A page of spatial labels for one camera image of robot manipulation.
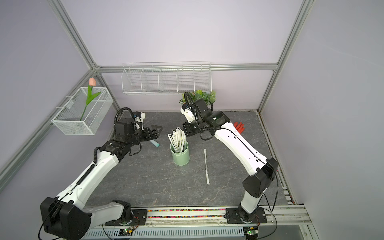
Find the green cylindrical storage cup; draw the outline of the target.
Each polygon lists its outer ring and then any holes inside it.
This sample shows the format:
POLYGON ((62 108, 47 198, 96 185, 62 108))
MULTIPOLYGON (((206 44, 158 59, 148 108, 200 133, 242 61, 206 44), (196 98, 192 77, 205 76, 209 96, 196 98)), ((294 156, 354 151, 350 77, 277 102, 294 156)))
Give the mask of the green cylindrical storage cup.
POLYGON ((170 144, 170 150, 172 153, 173 161, 177 166, 185 166, 190 161, 189 143, 185 141, 184 151, 176 153, 174 146, 170 144))

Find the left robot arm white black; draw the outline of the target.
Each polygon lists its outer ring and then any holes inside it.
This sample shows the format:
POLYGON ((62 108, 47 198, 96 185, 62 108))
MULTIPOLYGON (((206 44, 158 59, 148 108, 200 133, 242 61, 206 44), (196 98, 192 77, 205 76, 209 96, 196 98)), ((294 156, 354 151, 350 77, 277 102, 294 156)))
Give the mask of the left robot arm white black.
POLYGON ((103 146, 96 147, 88 168, 56 197, 43 200, 40 205, 43 222, 39 230, 54 235, 56 239, 79 240, 89 229, 110 221, 131 223, 135 216, 128 202, 114 200, 92 208, 85 205, 105 176, 126 155, 133 156, 133 146, 157 139, 162 130, 161 126, 153 125, 134 134, 123 136, 114 133, 103 146))

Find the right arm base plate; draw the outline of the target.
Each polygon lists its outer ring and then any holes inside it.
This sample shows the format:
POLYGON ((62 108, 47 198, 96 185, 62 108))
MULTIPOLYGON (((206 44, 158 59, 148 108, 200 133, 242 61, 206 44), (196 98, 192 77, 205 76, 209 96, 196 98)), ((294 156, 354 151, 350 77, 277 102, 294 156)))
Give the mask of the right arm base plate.
POLYGON ((258 207, 251 214, 240 207, 226 208, 224 218, 228 224, 266 224, 267 218, 265 209, 258 207))

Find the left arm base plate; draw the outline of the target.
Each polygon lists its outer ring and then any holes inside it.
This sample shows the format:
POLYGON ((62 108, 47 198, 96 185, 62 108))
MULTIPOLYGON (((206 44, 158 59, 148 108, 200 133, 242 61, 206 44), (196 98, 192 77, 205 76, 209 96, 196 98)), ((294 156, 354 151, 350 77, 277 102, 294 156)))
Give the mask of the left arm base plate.
POLYGON ((121 217, 118 220, 106 222, 105 226, 144 226, 148 215, 147 209, 133 209, 130 213, 130 219, 121 217))

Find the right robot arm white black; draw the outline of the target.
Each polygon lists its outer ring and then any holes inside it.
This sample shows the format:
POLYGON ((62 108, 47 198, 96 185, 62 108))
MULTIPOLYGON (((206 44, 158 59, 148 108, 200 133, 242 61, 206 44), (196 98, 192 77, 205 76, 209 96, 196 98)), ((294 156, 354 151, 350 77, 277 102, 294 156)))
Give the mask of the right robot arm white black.
POLYGON ((250 223, 256 218, 256 212, 262 195, 277 176, 278 162, 267 159, 259 153, 238 132, 231 120, 221 111, 193 113, 189 108, 181 109, 187 119, 183 130, 188 137, 209 132, 221 141, 242 163, 249 176, 243 181, 244 197, 239 205, 239 219, 250 223))

